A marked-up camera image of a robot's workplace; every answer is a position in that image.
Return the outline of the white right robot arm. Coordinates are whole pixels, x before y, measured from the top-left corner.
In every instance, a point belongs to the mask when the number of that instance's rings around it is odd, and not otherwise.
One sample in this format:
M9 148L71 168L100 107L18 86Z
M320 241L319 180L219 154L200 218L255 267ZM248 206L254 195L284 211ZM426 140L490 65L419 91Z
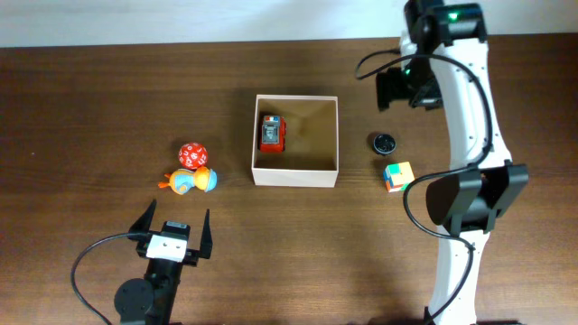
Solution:
M474 324L480 260L496 222L528 183L499 130L488 74L488 35L477 4L410 0L399 58L377 72L378 106L440 107L450 137L446 172L422 176L439 240L426 324Z

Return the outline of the black round cap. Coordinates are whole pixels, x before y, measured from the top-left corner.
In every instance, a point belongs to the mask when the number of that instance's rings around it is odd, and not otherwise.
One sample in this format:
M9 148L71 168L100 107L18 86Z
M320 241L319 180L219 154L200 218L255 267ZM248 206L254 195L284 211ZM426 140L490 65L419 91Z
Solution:
M386 156L396 149L396 140L389 134L378 134L373 139L373 150L375 153Z

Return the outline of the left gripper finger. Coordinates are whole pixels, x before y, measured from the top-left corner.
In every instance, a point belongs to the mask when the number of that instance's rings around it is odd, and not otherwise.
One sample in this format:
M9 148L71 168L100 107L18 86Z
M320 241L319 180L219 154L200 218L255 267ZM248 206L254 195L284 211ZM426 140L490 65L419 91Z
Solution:
M133 223L128 230L128 239L135 242L148 240L152 235L150 226L153 221L157 200L153 199L145 212Z
M210 210L206 210L202 233L200 237L199 258L210 259L213 248L213 240L210 229Z

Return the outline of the orange blue toy duck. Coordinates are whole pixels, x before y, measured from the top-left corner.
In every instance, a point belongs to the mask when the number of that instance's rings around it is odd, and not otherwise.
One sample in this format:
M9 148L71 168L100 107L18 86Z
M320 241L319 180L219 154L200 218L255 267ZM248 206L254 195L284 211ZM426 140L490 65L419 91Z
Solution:
M209 192L214 190L218 183L217 173L204 166L196 171L179 169L172 173L166 173L164 177L167 181L161 181L157 186L160 189L170 188L179 195L184 195L194 188Z

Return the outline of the multicolour puzzle cube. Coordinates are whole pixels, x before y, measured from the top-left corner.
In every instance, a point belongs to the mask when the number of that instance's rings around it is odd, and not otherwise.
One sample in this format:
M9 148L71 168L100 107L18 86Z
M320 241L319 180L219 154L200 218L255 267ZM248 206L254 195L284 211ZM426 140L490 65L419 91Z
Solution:
M383 176L388 192L403 191L415 180L410 162L389 164Z

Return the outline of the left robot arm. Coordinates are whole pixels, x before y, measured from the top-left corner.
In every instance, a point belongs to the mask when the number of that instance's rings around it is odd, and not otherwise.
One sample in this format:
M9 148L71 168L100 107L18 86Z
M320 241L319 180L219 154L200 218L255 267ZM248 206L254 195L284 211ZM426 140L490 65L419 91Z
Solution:
M211 257L209 213L204 217L200 247L192 249L188 247L191 227L187 224L166 221L161 230L150 229L156 204L152 201L129 228L129 239L136 242L135 251L148 266L143 277L130 279L117 290L114 305L122 325L169 324L182 269Z

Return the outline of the red toy fire truck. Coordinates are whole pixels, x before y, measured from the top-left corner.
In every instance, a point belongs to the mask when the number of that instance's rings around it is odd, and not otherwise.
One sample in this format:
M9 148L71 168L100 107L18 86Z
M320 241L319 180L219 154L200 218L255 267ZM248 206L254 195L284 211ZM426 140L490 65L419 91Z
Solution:
M261 123L259 150L281 153L285 150L286 122L282 116L264 116Z

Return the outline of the red numbered polyhedral die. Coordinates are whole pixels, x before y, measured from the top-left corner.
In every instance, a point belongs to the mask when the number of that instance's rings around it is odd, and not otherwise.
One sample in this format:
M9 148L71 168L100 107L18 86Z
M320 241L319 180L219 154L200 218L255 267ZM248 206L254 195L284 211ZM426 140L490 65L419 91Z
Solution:
M184 168L197 170L207 165L209 154L202 144L187 143L180 148L178 158Z

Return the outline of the white cardboard box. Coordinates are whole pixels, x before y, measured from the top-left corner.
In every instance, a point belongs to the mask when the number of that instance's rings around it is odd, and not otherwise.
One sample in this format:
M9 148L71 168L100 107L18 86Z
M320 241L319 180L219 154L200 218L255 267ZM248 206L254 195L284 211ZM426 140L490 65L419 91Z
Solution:
M286 124L285 150L259 149L265 116ZM340 171L339 101L333 96L258 95L251 172L257 186L335 186Z

